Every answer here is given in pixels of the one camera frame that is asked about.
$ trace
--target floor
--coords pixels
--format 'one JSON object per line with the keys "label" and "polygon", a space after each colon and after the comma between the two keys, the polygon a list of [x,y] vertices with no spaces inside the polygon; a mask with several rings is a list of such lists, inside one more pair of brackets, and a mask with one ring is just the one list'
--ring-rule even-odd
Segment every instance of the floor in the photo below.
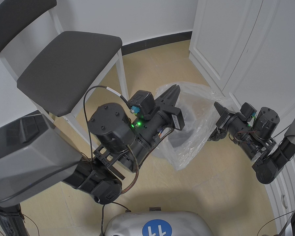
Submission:
{"label": "floor", "polygon": [[[175,81],[208,85],[188,58],[189,43],[181,41],[123,56],[129,95],[139,89],[155,93],[159,86]],[[120,91],[115,67],[101,84]],[[109,91],[96,89],[86,104],[88,116],[107,102],[123,104]],[[82,112],[77,119],[86,128]],[[55,124],[83,153],[90,155],[88,144],[63,118],[57,118]],[[229,139],[207,142],[181,171],[175,171],[165,159],[151,155],[143,164],[136,185],[117,202],[133,212],[148,211],[154,206],[193,211],[205,219],[214,236],[255,236],[262,225],[273,219],[273,213],[265,187],[257,181],[251,165],[244,152]],[[121,171],[126,176],[123,186],[127,186],[134,175]],[[64,183],[24,201],[21,207],[36,222],[41,236],[100,234],[102,206]],[[117,205],[107,205],[104,226],[122,212],[124,209]],[[30,235],[37,235],[35,225],[25,221]],[[275,223],[271,222],[259,235],[275,232]]]}

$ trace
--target trash bag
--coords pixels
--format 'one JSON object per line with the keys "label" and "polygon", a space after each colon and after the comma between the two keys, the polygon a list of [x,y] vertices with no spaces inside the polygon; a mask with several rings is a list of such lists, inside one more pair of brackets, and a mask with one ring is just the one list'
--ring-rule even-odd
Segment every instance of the trash bag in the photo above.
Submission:
{"label": "trash bag", "polygon": [[174,130],[152,154],[166,158],[175,170],[182,170],[199,153],[216,128],[215,124],[220,115],[214,107],[214,102],[231,107],[233,101],[226,99],[208,86],[190,82],[163,85],[157,89],[155,98],[173,84],[180,86],[181,91],[175,106],[181,109],[185,126],[182,131]]}

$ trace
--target white logo symbol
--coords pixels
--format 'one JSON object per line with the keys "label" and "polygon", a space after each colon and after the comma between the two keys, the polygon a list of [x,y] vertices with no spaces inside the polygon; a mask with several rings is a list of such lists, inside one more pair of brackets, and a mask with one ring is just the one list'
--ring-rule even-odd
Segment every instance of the white logo symbol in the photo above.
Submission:
{"label": "white logo symbol", "polygon": [[[158,225],[158,233],[159,233],[159,236],[163,236],[166,234],[166,232],[162,232],[161,225]],[[152,234],[152,230],[150,226],[148,227],[148,236],[156,236],[156,233]]]}

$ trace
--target white cabinet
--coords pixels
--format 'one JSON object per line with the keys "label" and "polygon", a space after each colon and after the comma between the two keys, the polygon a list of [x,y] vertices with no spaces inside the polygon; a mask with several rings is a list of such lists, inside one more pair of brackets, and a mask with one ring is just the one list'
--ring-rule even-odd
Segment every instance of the white cabinet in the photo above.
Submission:
{"label": "white cabinet", "polygon": [[[295,0],[199,0],[189,50],[235,109],[244,102],[274,109],[281,119],[274,134],[295,118]],[[266,189],[274,216],[295,209],[295,157]],[[286,218],[276,220],[278,230]]]}

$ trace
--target black baseboard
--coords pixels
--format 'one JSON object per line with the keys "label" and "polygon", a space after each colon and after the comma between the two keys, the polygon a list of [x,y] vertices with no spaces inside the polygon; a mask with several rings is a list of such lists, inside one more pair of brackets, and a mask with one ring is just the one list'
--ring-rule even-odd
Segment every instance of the black baseboard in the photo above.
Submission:
{"label": "black baseboard", "polygon": [[121,48],[122,55],[129,53],[134,53],[137,51],[145,50],[159,45],[166,45],[170,43],[175,43],[179,41],[191,39],[192,31],[181,32],[161,37],[154,37],[138,42],[131,43],[129,45],[124,45]]}

